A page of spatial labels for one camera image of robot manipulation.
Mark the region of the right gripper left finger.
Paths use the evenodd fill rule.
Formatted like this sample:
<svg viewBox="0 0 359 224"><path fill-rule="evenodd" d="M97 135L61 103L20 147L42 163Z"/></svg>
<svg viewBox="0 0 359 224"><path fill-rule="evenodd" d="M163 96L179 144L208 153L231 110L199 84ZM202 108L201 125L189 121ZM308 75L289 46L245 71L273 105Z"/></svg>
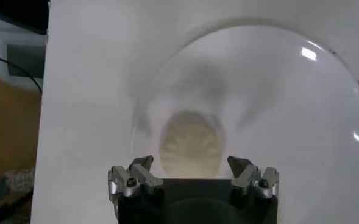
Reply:
<svg viewBox="0 0 359 224"><path fill-rule="evenodd" d="M152 155L135 158L125 169L113 166L108 171L109 200L118 210L123 198L136 198L144 190L147 195L160 198L164 194L163 180L150 173L154 157Z"/></svg>

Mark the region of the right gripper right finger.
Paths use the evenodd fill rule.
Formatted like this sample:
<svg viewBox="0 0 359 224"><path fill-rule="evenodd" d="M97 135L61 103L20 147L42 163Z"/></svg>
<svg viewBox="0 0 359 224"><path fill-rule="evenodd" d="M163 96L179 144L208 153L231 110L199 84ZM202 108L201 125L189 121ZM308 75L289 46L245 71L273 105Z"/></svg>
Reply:
<svg viewBox="0 0 359 224"><path fill-rule="evenodd" d="M267 200L279 196L279 173L276 168L267 167L262 172L248 159L234 156L229 156L227 162L234 176L231 185L240 197L251 192Z"/></svg>

